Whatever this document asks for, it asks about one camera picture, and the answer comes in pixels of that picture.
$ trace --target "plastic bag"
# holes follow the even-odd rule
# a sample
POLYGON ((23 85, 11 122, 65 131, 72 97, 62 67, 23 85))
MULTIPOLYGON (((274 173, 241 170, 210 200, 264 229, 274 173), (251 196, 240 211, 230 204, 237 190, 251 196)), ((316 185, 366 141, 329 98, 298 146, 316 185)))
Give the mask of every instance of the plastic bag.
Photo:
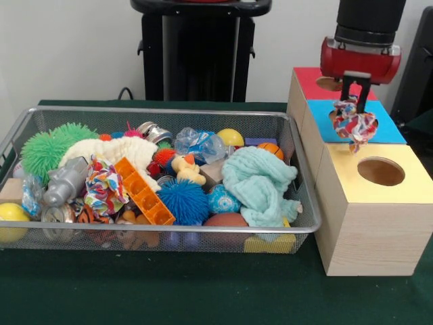
POLYGON ((178 154, 193 154, 206 164, 222 159, 226 155, 223 140, 213 132, 184 128, 177 136, 175 149, 178 154))
POLYGON ((42 179, 33 174, 26 174, 22 183, 22 208, 30 215, 32 220, 40 220, 41 204, 45 189, 42 179))

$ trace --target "black cable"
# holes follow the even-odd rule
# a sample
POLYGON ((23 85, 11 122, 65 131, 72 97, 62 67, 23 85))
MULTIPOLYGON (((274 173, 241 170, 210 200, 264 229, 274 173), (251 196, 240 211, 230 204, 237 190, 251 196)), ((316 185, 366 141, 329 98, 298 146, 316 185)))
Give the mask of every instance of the black cable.
POLYGON ((121 90, 120 93, 119 93, 119 96, 117 97, 117 100, 121 100, 121 99, 122 99, 122 96, 123 96, 123 93, 124 93, 124 92, 127 92, 128 95, 129 95, 129 98, 130 98, 131 100, 134 100, 133 93, 132 93, 132 91, 131 91, 128 87, 123 87, 123 88, 122 88, 122 90, 121 90))

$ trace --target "green spiky ball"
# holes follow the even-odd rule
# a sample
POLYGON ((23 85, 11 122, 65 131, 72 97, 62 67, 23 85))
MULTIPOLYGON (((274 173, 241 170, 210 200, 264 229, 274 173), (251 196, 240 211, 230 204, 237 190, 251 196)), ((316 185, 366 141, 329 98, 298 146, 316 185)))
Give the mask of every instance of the green spiky ball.
POLYGON ((30 138, 21 150, 22 166, 27 173, 40 176, 44 185, 48 184, 48 172, 57 169, 70 147, 70 139, 62 135, 53 137, 47 132, 30 138))
POLYGON ((88 126, 75 123, 63 124, 50 133, 38 133, 24 144, 21 151, 22 166, 27 173, 40 176, 43 184, 47 185, 48 172, 59 167, 63 155, 72 145, 98 137, 88 126))
POLYGON ((99 137, 99 135, 91 131, 87 125, 81 125, 80 123, 63 124, 60 127, 56 127, 51 134, 54 137, 57 137, 59 134, 69 137, 71 145, 81 140, 97 139, 99 137))
POLYGON ((170 142, 167 141, 161 141, 160 143, 158 143, 158 150, 161 149, 173 149, 173 147, 171 146, 170 142))

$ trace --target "colorful rope toy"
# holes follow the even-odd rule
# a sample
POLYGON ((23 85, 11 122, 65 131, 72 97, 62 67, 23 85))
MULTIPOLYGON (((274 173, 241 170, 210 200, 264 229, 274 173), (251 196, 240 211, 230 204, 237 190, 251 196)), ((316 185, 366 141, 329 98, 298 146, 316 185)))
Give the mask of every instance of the colorful rope toy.
POLYGON ((378 130, 378 121, 373 113, 357 112, 357 97, 350 96, 348 100, 334 104, 335 110, 330 114, 332 125, 338 136, 350 139, 349 150, 359 151, 363 144, 367 144, 378 130))

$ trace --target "white fluffy toy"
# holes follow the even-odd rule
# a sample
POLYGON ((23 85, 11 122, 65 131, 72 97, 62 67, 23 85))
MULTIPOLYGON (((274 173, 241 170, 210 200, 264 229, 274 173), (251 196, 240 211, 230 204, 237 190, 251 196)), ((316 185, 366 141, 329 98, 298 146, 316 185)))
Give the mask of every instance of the white fluffy toy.
POLYGON ((151 163, 157 149, 156 144, 139 137, 122 137, 110 141, 99 139, 82 140, 68 149, 60 161, 59 167, 64 166, 68 160, 76 157, 84 157, 89 162, 92 154, 102 155, 113 165, 126 157, 149 187, 156 192, 161 187, 147 174, 147 166, 151 163))

